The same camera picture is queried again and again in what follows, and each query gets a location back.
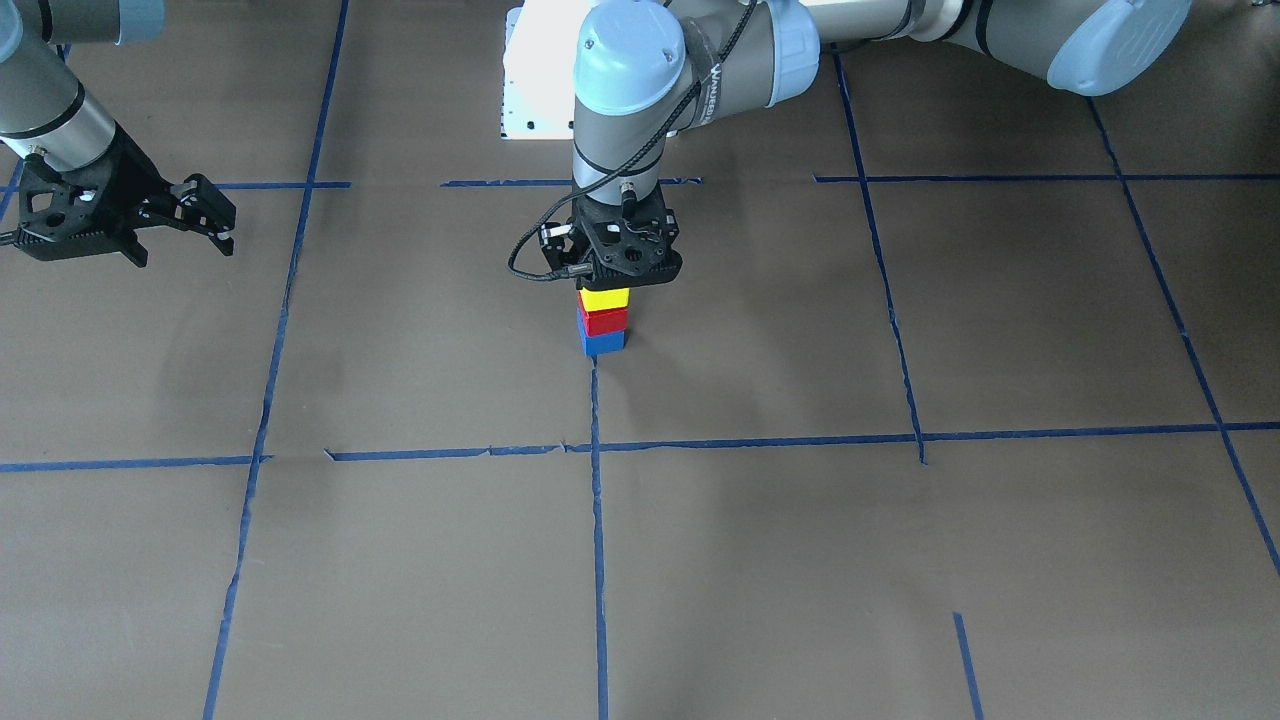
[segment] light blue joint cap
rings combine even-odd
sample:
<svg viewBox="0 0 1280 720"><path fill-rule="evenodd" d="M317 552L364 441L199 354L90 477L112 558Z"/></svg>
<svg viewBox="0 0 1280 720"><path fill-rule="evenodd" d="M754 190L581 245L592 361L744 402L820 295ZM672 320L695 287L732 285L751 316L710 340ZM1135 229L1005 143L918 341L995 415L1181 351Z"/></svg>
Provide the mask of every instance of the light blue joint cap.
<svg viewBox="0 0 1280 720"><path fill-rule="evenodd" d="M809 90L818 77L822 42L809 8L799 0L768 0L773 17L773 96L768 108Z"/></svg>
<svg viewBox="0 0 1280 720"><path fill-rule="evenodd" d="M1053 56L1048 83L1096 97L1133 82L1174 41L1192 0L1107 0Z"/></svg>
<svg viewBox="0 0 1280 720"><path fill-rule="evenodd" d="M120 0L116 45L155 40L164 32L164 0Z"/></svg>
<svg viewBox="0 0 1280 720"><path fill-rule="evenodd" d="M654 0L605 0L577 37L573 91L602 115L630 115L662 100L685 69L685 33Z"/></svg>
<svg viewBox="0 0 1280 720"><path fill-rule="evenodd" d="M22 44L22 13L13 0L0 0L0 63L18 51Z"/></svg>

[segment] floor grid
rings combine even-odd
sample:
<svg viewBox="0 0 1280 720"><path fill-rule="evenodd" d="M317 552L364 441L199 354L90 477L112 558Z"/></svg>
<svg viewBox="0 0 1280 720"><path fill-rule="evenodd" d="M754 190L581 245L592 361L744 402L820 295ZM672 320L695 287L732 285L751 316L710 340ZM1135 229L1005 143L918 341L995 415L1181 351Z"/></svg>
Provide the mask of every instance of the floor grid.
<svg viewBox="0 0 1280 720"><path fill-rule="evenodd" d="M0 707L0 717L86 710L198 712L204 720L1275 716L1280 553L1267 520L1280 512L1280 356L1271 345L1280 332L1245 338L1249 350L1240 354L1220 347L1208 328L1242 318L1266 327L1280 313L1280 265L1268 263L1280 256L1265 247L1280 222L1280 154L1266 149L1277 128L1265 110L1280 101L1280 56L1266 45L1280 40L1280 23L1258 20L1276 9L1198 3L1148 77L1115 99L1061 105L1076 114L1055 122L1037 115L1036 105L1062 102L1061 94L956 47L904 42L827 55L801 100L672 141L662 182L668 201L692 215L681 215L685 275L641 293L630 347L596 361L573 354L568 295L530 291L497 273L504 243L520 229L511 219L536 215L554 199L547 188L570 184L554 177L563 145L504 145L481 127L493 108L480 90L500 76L500 3L172 5L177 45L125 56L133 64L122 76L137 67L170 73L175 65L164 54L209 27L201 42L218 51L220 38L230 55L212 70L229 88L211 86L206 100L243 92L270 102L280 97L271 82L292 83L279 86L297 88L288 117L246 122L302 124L306 113L314 122L305 179L220 184L248 209L237 255L248 254L241 261L257 272L283 272L283 297L276 295L276 313L255 301L243 318L234 307L224 319L200 315L191 307L201 295L221 293L225 302L250 291L221 274L210 279L221 273L216 259L188 260L201 249L160 236L150 242L166 249L138 273L146 282L172 273L173 284L151 291L113 279L116 270L102 264L110 258L77 266L5 255L0 304L13 310L0 336L12 340L0 345L0 364L12 370L0 374L0 392L13 401L0 425L8 436L0 441L0 542L8 546L0 571L14 580L0 591L0 646L10 667L0 694L15 702ZM297 67L259 85L241 64L265 50L234 56L229 33L246 22L289 27L300 13L306 27L289 40ZM1215 61L1240 67L1239 58L1220 56L1224 46L1235 47L1226 41L1233 35L1257 51L1253 65L1222 79ZM77 49L69 60L95 76L86 85L105 85L97 92L122 108L122 123L141 126L140 140L154 136L160 164L193 161L183 154L189 147L164 138L193 111L177 101L179 83L131 90L108 55L82 60L91 51ZM421 77L406 92L404 60L415 53L422 54ZM485 63L465 63L467 53ZM923 59L954 67L950 79L995 90L972 97L934 86L942 87L937 96L918 97L910 63L923 67ZM306 73L320 74L323 85ZM916 79L922 92L929 82L950 82L941 70ZM113 92L122 100L111 102ZM422 96L410 97L415 92ZM1208 140L1208 131L1179 138L1181 126L1170 123L1158 132L1172 135L1160 135L1165 145L1151 154L1144 143L1153 141L1140 135L1149 115L1138 104L1157 118L1201 111L1194 102L1178 105L1188 92L1220 94L1222 108L1236 114L1204 118L1220 133ZM125 97L138 102L129 115ZM168 127L152 119L156 99ZM988 101L995 106L974 109ZM399 108L398 120L390 106ZM904 128L886 131L878 118L887 108L900 111ZM954 135L913 124L938 113L955 114L946 131ZM1025 113L1025 137L966 124L983 113ZM1082 126L1096 132L1098 156L1069 156L1065 141L1055 156L1055 142ZM1226 168L1234 172L1187 172L1196 168L1184 158L1197 158L1198 142L1220 142L1229 131L1238 145L1263 150L1247 167ZM951 150L924 164L914 156L886 161L884 149L913 132ZM813 164L781 152L762 158L753 143L765 136L812 152L800 160ZM965 155L970 141L1004 143L1015 160L987 165ZM1048 147L1047 155L1023 152L1028 143ZM218 159L224 149L200 150ZM397 158L403 170L388 167ZM234 167L234 158L228 161ZM1005 172L1010 167L1020 169ZM1087 167L1093 172L1078 172ZM457 179L503 168L511 177ZM19 163L0 200L9 224L20 172ZM969 238L938 228L937 246L913 247L911 215L883 193L911 193L927 206L948 202L929 195L942 187L974 187L992 199L988 188L1010 187L1018 205L1032 208L991 200L950 209L957 225L984 214L1012 217L1020 233L982 238L1007 243L1011 259L1023 252L1023 233L1055 224L1100 233L1096 247L1079 251L1088 261L1124 265L1132 259L1124 252L1140 246L1149 274L1135 268L1129 282L1153 283L1167 316L1128 309L1137 320L1116 327L1167 324L1189 368L1185 377L1155 380L1169 398L1198 393L1202 405L1152 398L1149 407L1075 411L1068 402L1053 415L1052 400L1111 382L1098 379L1106 373L1120 384L1160 374L1155 361L1143 365L1117 350L1125 337L1114 328L1082 331L1103 369L1066 366L1044 345L1074 342L1068 334L1052 340L1052 328L1074 327L1074 306L1107 302L1105 278L1062 295L1014 277L1014 260L1007 270L991 269L1028 305L1048 307L1043 322L1019 331L1016 315L1000 323L964 314L995 304L1001 288L966 283L959 269L952 284L934 278L937 318L923 316L914 284L891 287L891 279L950 270L927 263L931 247ZM1060 187L1098 188L1097 206L1052 205ZM1192 241L1167 229L1185 224L1178 220L1184 204L1148 188L1272 201L1242 209L1224 200L1213 222L1238 223L1249 234L1233 236L1235 246L1225 236L1193 238L1216 250L1192 255L1203 265L1188 270L1180 252L1192 252ZM1132 228L1106 219L1108 204L1119 202L1105 196L1112 190ZM806 209L820 206L813 193L846 191L845 217ZM270 211L253 209L250 197L261 196ZM1041 202L1055 215L1037 214L1034 199L1047 199ZM831 256L808 254L813 265L845 263L864 273L863 286L872 278L881 286L850 290L838 272L832 281L803 261L774 265L756 247L781 243L754 229L771 213L795 232L783 242L837 238ZM287 218L296 218L288 252L255 247L253 229L284 236ZM704 218L724 219L726 237ZM748 237L728 237L736 232ZM463 264L451 265L458 254ZM468 261L495 272L458 281ZM1226 291L1188 281L1197 273L1271 295L1224 315ZM850 296L828 287L851 292L859 311L874 306L881 334L856 338L858 357L850 357L882 370L874 379L840 363L827 377L822 368L800 369L808 368L801 355L822 355L826 340L860 327L842 324L851 309L832 299ZM73 292L79 302L42 305ZM113 331L111 315L99 314L113 302L108 292L131 293L120 307L134 319L164 304L184 307L183 315L119 320ZM151 302L140 297L146 292ZM102 307L86 310L86 300ZM553 316L558 301L563 318ZM72 334L84 327L76 318L101 328L81 340L111 360L95 368L92 357L77 357L83 351L70 352L83 347ZM70 329L54 334L50 323ZM200 333L191 327L221 328L227 340L192 340ZM474 328L475 337L458 328ZM803 342L787 346L790 332ZM928 388L979 387L998 375L966 369L963 352L1011 352L1000 338L1018 332L1027 333L1019 351L1041 365L1009 373L1000 395L1043 405L1044 416L1061 423L1029 427L1006 414L1001 427L989 420L1001 414L995 404L975 407L966 427L934 425L951 400ZM145 352L140 337L163 342L154 366L166 374L155 383L127 373ZM243 370L206 383L209 363L233 354ZM1165 347L1148 354L1167 360ZM214 360L197 363L197 355ZM31 379L23 370L40 356L59 359ZM1239 397L1221 368L1252 378L1254 392ZM65 384L93 370L106 378L102 395ZM244 387L264 378L265 389ZM556 387L558 378L577 384ZM800 400L801 388L836 392L859 383L896 400L887 410L870 400L817 409ZM703 388L716 389L703 396ZM666 413L645 404L654 395L669 398ZM188 400L214 409L207 423L175 410ZM123 447L102 439L106 425L131 424L147 436L129 446L137 457L128 447L119 457L102 450ZM96 492L105 495L95 501ZM585 621L588 607L594 623Z"/></svg>

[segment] yellow block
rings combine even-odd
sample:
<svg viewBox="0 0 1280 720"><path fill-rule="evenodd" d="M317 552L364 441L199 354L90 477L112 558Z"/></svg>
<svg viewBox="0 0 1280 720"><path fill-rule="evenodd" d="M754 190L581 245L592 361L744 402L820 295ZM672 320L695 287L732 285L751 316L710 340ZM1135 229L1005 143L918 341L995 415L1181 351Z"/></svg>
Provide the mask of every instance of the yellow block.
<svg viewBox="0 0 1280 720"><path fill-rule="evenodd" d="M622 290L605 290L600 292L580 290L577 292L582 297L582 309L588 313L617 310L618 307L626 307L631 302L630 287L625 287Z"/></svg>

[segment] red block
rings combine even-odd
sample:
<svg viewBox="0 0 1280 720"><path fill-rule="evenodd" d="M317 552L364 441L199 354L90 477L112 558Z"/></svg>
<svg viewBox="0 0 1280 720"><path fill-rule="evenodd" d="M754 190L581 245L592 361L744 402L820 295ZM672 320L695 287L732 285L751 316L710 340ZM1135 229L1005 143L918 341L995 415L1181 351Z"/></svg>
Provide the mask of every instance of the red block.
<svg viewBox="0 0 1280 720"><path fill-rule="evenodd" d="M582 327L586 328L586 337L599 337L602 334L609 334L627 329L626 307L588 313L586 310L582 310L582 304L580 301L577 305L577 314L579 316L582 318Z"/></svg>

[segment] black cable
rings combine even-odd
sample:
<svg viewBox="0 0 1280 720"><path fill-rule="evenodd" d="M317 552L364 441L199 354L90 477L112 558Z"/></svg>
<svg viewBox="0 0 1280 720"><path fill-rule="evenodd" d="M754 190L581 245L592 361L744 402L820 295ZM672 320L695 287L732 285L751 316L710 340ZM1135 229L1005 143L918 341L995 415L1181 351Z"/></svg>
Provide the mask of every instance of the black cable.
<svg viewBox="0 0 1280 720"><path fill-rule="evenodd" d="M663 6L666 8L668 4L671 4L671 0L667 0L667 3ZM746 23L751 20L751 13L755 12L756 4L759 4L759 0L750 0L750 3L746 5L746 10L742 12L742 17L737 20L737 27L733 28L733 33L730 35L728 40L724 42L724 46L721 47L721 51L718 54L721 63L727 60L730 53L732 53L733 47L737 46L737 41L742 36L742 31L746 29ZM609 174L604 176L603 178L593 182L591 184L584 188L570 192L564 197L557 200L556 204L553 204L550 208L548 208L547 211L543 213L543 217L539 218L538 223L535 223L534 227L529 228L529 231L526 231L525 234L520 236L520 240L516 241L516 246L511 249L511 255L507 256L507 269L511 270L511 273L517 278L532 282L552 282L552 281L562 281L571 278L572 275L568 274L568 268L561 268L558 270L550 270L548 273L540 273L540 274L526 273L525 270L517 270L516 258L520 255L520 251L525 249L525 245L529 242L529 240L535 234L538 234L538 232L543 229L543 225L547 224L547 222L552 219L552 215L558 213L559 209L564 206L564 204L577 200L584 195L590 195L596 190L600 190L605 184L618 179L618 177L622 176L622 173L636 167L636 164L640 163L640 160L643 160L645 155L648 155L649 151L654 149L654 146L662 142L662 138L667 136L668 131L671 131L671 126L676 124L676 120L680 119L680 115L685 111L686 108L689 108L689 104L692 102L699 94L701 94L701 91L703 91L703 81L701 79L695 81L694 85L689 88L689 92L685 92L685 96L680 99L680 104L676 105L676 109L672 110L669 115L667 115L667 119L666 122L662 123L662 127L658 128L658 131L653 133L649 141L644 143L644 147L637 150L635 155L632 155L626 163L618 167L616 170L611 172Z"/></svg>
<svg viewBox="0 0 1280 720"><path fill-rule="evenodd" d="M721 47L721 63L728 60L728 54L732 53L733 46L737 45L737 38L742 37L742 31L746 29L746 23L751 20L751 13L755 12L756 3L759 3L759 0L751 0L748 3L746 10L742 13L742 18L737 20L737 27L733 28L733 35L728 36L728 41L724 42L724 47Z"/></svg>

